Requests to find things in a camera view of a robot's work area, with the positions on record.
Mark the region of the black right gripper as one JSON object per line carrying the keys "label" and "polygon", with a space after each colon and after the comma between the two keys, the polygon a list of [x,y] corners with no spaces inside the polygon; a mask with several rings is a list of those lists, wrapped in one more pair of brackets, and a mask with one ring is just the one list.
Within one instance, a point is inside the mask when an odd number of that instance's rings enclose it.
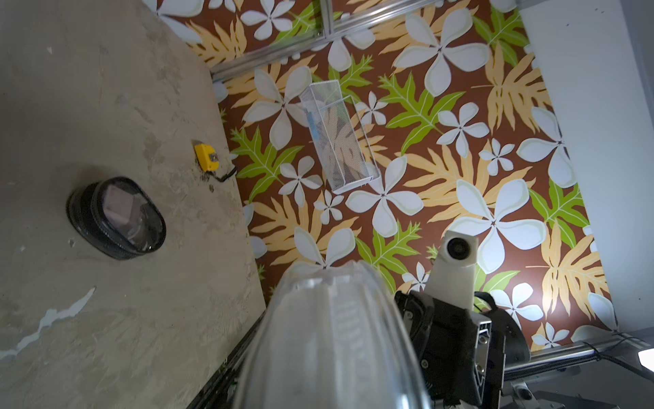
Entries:
{"label": "black right gripper", "polygon": [[400,311],[432,400],[488,405],[492,321],[418,291],[397,291]]}

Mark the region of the pink charger plug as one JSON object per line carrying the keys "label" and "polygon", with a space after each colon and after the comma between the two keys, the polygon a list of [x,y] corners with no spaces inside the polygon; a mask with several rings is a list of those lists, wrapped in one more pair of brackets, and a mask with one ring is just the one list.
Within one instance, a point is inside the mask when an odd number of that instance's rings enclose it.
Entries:
{"label": "pink charger plug", "polygon": [[111,185],[107,188],[102,209],[109,223],[115,228],[125,228],[133,222],[134,195],[120,187]]}

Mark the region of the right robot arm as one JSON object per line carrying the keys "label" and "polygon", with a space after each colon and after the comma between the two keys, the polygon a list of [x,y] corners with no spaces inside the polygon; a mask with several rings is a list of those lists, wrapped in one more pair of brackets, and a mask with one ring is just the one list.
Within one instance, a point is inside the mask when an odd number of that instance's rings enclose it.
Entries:
{"label": "right robot arm", "polygon": [[478,313],[417,291],[397,291],[394,301],[429,397],[448,405],[498,408],[506,366],[528,363],[531,352],[518,323],[490,293],[474,296],[490,308]]}

